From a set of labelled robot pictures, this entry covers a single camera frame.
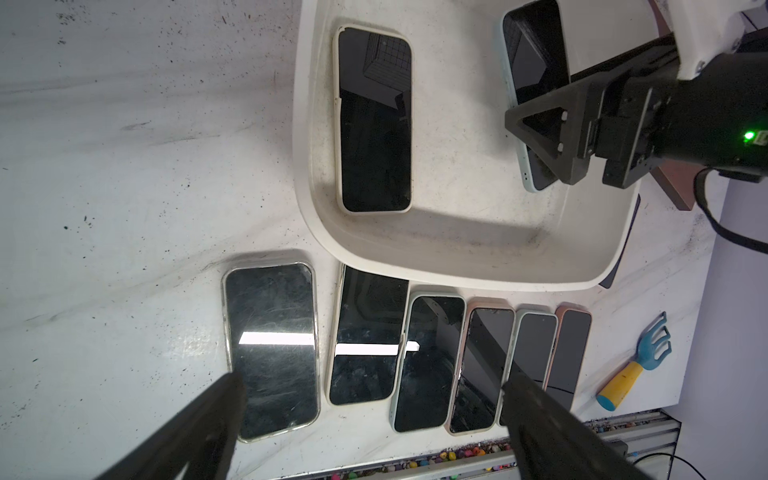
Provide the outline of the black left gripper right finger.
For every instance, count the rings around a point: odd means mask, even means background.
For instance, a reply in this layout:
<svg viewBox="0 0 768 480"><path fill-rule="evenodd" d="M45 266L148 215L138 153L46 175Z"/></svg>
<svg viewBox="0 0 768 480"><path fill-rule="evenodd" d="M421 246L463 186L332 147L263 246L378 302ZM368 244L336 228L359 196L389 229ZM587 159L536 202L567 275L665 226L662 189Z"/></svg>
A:
<svg viewBox="0 0 768 480"><path fill-rule="evenodd" d="M523 479L646 479L522 371L503 385L501 417Z"/></svg>

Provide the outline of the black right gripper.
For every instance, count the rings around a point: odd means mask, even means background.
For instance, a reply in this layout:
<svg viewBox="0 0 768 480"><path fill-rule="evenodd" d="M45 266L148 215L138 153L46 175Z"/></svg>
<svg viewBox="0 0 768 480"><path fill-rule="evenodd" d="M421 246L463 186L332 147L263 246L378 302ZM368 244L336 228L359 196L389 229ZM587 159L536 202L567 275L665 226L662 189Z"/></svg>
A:
<svg viewBox="0 0 768 480"><path fill-rule="evenodd" d="M589 69L584 80L507 110L505 128L566 185L591 154L604 184L626 189L666 160L759 181L767 174L767 35L752 32L692 80L678 79L671 36Z"/></svg>

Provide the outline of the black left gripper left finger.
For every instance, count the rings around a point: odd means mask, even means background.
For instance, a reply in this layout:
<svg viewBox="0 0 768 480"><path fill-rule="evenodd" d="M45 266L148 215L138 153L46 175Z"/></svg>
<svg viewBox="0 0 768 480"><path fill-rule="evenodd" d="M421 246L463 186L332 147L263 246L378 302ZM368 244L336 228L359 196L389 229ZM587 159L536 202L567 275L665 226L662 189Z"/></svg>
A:
<svg viewBox="0 0 768 480"><path fill-rule="evenodd" d="M242 375L229 372L101 479L224 479L246 404Z"/></svg>

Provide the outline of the light blue case phone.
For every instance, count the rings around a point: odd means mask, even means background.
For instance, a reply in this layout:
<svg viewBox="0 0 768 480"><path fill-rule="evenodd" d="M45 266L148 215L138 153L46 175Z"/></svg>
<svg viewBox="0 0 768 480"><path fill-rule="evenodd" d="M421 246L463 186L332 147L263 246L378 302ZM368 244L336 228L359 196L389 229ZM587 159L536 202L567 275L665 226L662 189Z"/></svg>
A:
<svg viewBox="0 0 768 480"><path fill-rule="evenodd" d="M505 380L522 372L543 389L549 380L558 327L559 320L551 312L533 306L519 310Z"/></svg>

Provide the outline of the black phone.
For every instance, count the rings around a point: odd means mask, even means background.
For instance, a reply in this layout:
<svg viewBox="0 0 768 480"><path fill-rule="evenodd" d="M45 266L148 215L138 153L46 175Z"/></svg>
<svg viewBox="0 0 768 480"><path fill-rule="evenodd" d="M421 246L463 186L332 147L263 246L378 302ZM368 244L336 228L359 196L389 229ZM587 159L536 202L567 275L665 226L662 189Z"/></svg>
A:
<svg viewBox="0 0 768 480"><path fill-rule="evenodd" d="M508 103L516 107L567 85L569 67L555 1L532 1L500 22L502 72Z"/></svg>

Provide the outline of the black phone placed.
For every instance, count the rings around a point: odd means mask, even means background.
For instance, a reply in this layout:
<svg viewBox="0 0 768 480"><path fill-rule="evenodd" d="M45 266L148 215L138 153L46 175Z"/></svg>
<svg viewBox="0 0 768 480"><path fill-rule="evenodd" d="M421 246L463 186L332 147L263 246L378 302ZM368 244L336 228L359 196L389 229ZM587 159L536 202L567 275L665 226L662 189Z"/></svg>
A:
<svg viewBox="0 0 768 480"><path fill-rule="evenodd" d="M515 312L504 300L469 301L446 425L451 435L485 431L496 423L514 322Z"/></svg>
<svg viewBox="0 0 768 480"><path fill-rule="evenodd" d="M327 387L331 404L392 395L408 292L405 279L341 268Z"/></svg>
<svg viewBox="0 0 768 480"><path fill-rule="evenodd" d="M412 299L393 398L396 432L438 428L447 421L465 313L466 302L458 296Z"/></svg>

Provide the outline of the pink case phone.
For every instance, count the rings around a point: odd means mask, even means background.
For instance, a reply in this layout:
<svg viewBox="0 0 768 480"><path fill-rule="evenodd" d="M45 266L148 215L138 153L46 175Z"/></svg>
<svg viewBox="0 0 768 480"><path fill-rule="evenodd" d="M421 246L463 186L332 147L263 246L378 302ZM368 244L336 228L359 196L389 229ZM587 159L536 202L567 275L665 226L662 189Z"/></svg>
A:
<svg viewBox="0 0 768 480"><path fill-rule="evenodd" d="M559 327L545 391L570 410L588 344L592 315L569 304L560 305L555 315Z"/></svg>

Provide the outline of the clear case silver phone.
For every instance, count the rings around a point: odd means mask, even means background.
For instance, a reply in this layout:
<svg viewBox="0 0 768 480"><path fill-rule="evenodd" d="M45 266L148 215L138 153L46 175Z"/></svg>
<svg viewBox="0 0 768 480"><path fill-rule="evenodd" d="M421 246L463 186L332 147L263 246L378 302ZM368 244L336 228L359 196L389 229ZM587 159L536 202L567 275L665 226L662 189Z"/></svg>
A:
<svg viewBox="0 0 768 480"><path fill-rule="evenodd" d="M239 438L254 442L310 425L321 409L312 268L239 266L222 286L228 363L245 389Z"/></svg>

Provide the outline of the white case phone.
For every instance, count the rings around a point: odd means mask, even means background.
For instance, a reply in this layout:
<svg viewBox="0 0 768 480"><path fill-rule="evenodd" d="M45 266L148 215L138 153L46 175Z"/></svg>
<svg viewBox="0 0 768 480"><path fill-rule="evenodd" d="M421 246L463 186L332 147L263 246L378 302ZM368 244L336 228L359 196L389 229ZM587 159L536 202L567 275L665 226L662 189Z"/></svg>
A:
<svg viewBox="0 0 768 480"><path fill-rule="evenodd" d="M333 43L337 198L350 214L412 204L412 50L406 39L341 27Z"/></svg>

